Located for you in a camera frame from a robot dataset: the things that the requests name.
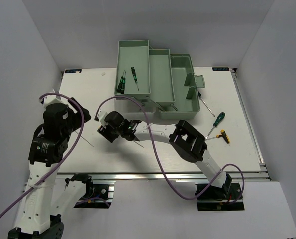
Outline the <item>small green black precision screwdriver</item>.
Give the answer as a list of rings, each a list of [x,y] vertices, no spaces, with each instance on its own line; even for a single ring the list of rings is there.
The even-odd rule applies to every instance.
[[[118,93],[121,93],[120,90],[121,90],[121,78],[120,78],[120,81],[119,81],[119,84],[118,84],[118,86],[117,86],[117,90],[116,90],[116,91],[117,91]]]

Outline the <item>green plastic toolbox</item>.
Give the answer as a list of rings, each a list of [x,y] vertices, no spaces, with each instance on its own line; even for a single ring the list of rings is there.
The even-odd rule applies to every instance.
[[[135,68],[137,90],[131,67]],[[125,92],[117,86],[126,71]],[[172,54],[169,49],[154,49],[149,40],[122,40],[118,59],[114,109],[128,117],[162,120],[191,120],[200,111],[198,90],[205,87],[202,75],[194,72],[189,54]]]

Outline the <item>yellow black T-handle hex key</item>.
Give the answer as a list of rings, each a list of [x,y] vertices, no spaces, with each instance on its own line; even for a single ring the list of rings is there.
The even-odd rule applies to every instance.
[[[219,138],[223,138],[227,144],[230,144],[230,139],[229,139],[228,135],[226,134],[225,130],[221,130],[219,135],[216,135],[215,137],[208,138],[206,140],[213,140],[213,139],[219,139]]]

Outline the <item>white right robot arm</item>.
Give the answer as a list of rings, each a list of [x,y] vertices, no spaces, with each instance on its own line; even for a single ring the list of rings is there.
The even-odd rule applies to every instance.
[[[98,133],[113,143],[122,137],[128,141],[154,141],[170,144],[183,160],[195,164],[209,181],[213,181],[207,193],[226,198],[231,193],[232,179],[221,170],[207,149],[205,137],[187,121],[172,125],[147,124],[140,120],[128,121],[119,112],[99,110],[95,121],[101,123]]]

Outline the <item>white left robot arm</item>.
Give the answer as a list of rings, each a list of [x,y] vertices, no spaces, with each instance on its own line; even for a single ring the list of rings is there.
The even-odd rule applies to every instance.
[[[93,195],[94,187],[89,175],[74,175],[67,190],[52,202],[57,172],[73,151],[76,143],[68,146],[71,134],[81,133],[91,119],[89,111],[73,97],[61,101],[62,94],[46,93],[40,100],[45,108],[44,123],[33,136],[29,152],[29,179],[20,201],[22,216],[8,232],[10,239],[59,239],[63,235],[63,218],[82,197]]]

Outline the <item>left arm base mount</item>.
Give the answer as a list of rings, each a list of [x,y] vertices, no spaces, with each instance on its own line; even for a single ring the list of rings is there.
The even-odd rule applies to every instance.
[[[65,189],[73,181],[81,182],[86,189],[85,194],[76,202],[74,208],[108,209],[111,206],[108,184],[96,184],[91,175],[76,173],[71,178],[65,179]]]

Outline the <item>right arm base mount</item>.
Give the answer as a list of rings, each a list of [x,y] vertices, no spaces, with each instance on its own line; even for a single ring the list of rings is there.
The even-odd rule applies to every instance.
[[[197,197],[197,210],[199,212],[244,211],[243,196],[232,204],[238,198],[240,192],[239,183],[232,183],[227,195],[210,186],[202,195]]]

